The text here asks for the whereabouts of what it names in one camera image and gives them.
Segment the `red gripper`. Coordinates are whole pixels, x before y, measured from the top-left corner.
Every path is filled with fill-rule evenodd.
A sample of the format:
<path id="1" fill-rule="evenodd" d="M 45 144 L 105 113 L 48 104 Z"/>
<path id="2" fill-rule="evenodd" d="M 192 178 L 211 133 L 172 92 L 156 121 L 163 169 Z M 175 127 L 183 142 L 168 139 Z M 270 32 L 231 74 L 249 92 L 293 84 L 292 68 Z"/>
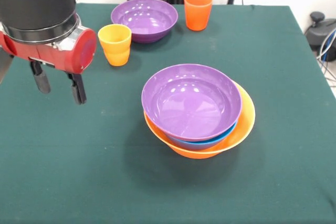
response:
<path id="1" fill-rule="evenodd" d="M 97 47 L 97 38 L 93 30 L 77 27 L 68 37 L 55 42 L 52 46 L 21 44 L 12 40 L 1 29 L 1 46 L 10 55 L 31 61 L 30 68 L 41 93 L 48 94 L 51 88 L 40 62 L 70 72 L 67 76 L 72 82 L 71 89 L 75 102 L 78 105 L 86 103 L 87 97 L 81 73 L 91 64 Z"/>

